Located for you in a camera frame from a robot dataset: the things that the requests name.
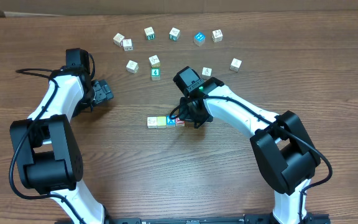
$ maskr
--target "wooden table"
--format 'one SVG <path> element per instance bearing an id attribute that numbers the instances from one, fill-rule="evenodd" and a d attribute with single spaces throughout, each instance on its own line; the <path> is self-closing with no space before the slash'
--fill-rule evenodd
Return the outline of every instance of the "wooden table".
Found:
<path id="1" fill-rule="evenodd" d="M 156 39 L 147 41 L 152 26 Z M 181 30 L 178 42 L 168 38 Z M 212 30 L 224 38 L 214 44 Z M 135 50 L 114 45 L 117 32 Z M 198 47 L 193 36 L 204 32 Z M 291 110 L 334 168 L 310 190 L 306 207 L 334 223 L 358 223 L 358 11 L 0 19 L 0 223 L 53 223 L 67 218 L 52 200 L 12 193 L 9 126 L 39 105 L 48 83 L 18 68 L 57 69 L 65 50 L 91 52 L 96 78 L 114 93 L 107 106 L 71 121 L 85 163 L 83 179 L 114 217 L 172 218 L 269 213 L 273 190 L 259 173 L 249 140 L 220 120 L 201 129 L 147 129 L 146 117 L 166 115 L 181 92 L 173 76 L 189 65 L 213 69 L 235 93 L 269 111 Z M 151 81 L 158 55 L 162 80 Z M 242 60 L 240 72 L 229 70 Z M 128 60 L 139 71 L 126 71 Z M 315 178 L 327 168 L 317 168 Z M 19 189 L 27 194 L 18 179 Z"/>

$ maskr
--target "wooden tabletop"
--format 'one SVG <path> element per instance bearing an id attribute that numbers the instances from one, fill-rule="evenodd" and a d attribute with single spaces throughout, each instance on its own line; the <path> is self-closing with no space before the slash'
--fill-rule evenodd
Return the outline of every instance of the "wooden tabletop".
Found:
<path id="1" fill-rule="evenodd" d="M 156 39 L 147 41 L 150 26 Z M 168 38 L 172 27 L 181 30 L 178 42 Z M 216 29 L 224 37 L 214 44 Z M 132 39 L 133 52 L 114 45 L 117 32 Z M 197 32 L 206 35 L 202 47 L 193 43 Z M 76 47 L 93 54 L 95 77 L 114 93 L 107 106 L 71 121 L 83 179 L 114 217 L 272 211 L 273 190 L 249 140 L 230 125 L 215 119 L 200 129 L 147 129 L 147 116 L 169 114 L 179 103 L 172 78 L 188 65 L 199 73 L 212 68 L 214 77 L 261 108 L 298 114 L 334 169 L 327 184 L 308 192 L 307 210 L 329 213 L 333 223 L 358 223 L 358 11 L 0 19 L 0 223 L 67 218 L 52 200 L 12 193 L 9 126 L 26 119 L 48 88 L 45 79 L 14 71 L 58 69 L 65 50 Z M 150 79 L 153 55 L 161 61 L 160 81 Z M 233 58 L 242 60 L 238 73 L 229 70 Z M 139 63 L 136 74 L 126 71 L 129 60 Z M 313 180 L 326 174 L 321 164 Z M 15 179 L 22 192 L 35 194 L 21 186 L 17 172 Z"/>

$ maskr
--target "cube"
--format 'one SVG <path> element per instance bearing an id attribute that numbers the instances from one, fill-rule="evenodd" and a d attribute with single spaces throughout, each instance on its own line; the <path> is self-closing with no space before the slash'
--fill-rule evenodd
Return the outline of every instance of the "cube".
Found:
<path id="1" fill-rule="evenodd" d="M 170 119 L 169 115 L 167 116 L 167 128 L 175 127 L 175 119 Z"/>
<path id="2" fill-rule="evenodd" d="M 161 74 L 159 68 L 152 68 L 152 80 L 160 80 Z"/>
<path id="3" fill-rule="evenodd" d="M 205 35 L 202 33 L 198 33 L 194 36 L 194 43 L 198 45 L 199 47 L 202 46 L 203 43 L 205 43 Z"/>
<path id="4" fill-rule="evenodd" d="M 138 64 L 134 61 L 129 60 L 129 62 L 127 64 L 127 71 L 135 74 L 138 69 L 139 69 Z"/>
<path id="5" fill-rule="evenodd" d="M 125 51 L 134 50 L 134 46 L 132 45 L 132 39 L 124 39 L 122 41 L 122 47 Z"/>
<path id="6" fill-rule="evenodd" d="M 216 43 L 223 40 L 223 34 L 221 30 L 212 31 L 212 40 Z"/>
<path id="7" fill-rule="evenodd" d="M 120 33 L 117 33 L 116 36 L 113 38 L 113 41 L 115 44 L 117 44 L 119 47 L 122 47 L 122 41 L 124 40 L 124 36 Z"/>
<path id="8" fill-rule="evenodd" d="M 179 36 L 180 36 L 180 30 L 173 27 L 171 32 L 169 32 L 169 39 L 178 41 Z"/>
<path id="9" fill-rule="evenodd" d="M 176 125 L 176 127 L 184 127 L 185 126 L 185 121 L 182 121 L 181 119 L 176 118 L 175 119 L 175 125 Z"/>
<path id="10" fill-rule="evenodd" d="M 167 118 L 165 116 L 157 117 L 157 128 L 167 128 Z"/>
<path id="11" fill-rule="evenodd" d="M 211 74 L 212 74 L 212 69 L 211 68 L 203 68 L 203 72 L 201 73 L 203 75 L 204 78 L 211 78 Z"/>
<path id="12" fill-rule="evenodd" d="M 147 127 L 157 128 L 157 117 L 147 117 Z"/>
<path id="13" fill-rule="evenodd" d="M 230 70 L 238 72 L 240 69 L 240 66 L 241 66 L 241 61 L 234 58 L 233 61 L 231 62 Z"/>
<path id="14" fill-rule="evenodd" d="M 149 60 L 152 68 L 158 68 L 161 65 L 160 60 L 156 55 L 149 57 Z"/>
<path id="15" fill-rule="evenodd" d="M 153 27 L 144 29 L 144 32 L 146 33 L 147 40 L 152 40 L 155 38 Z"/>

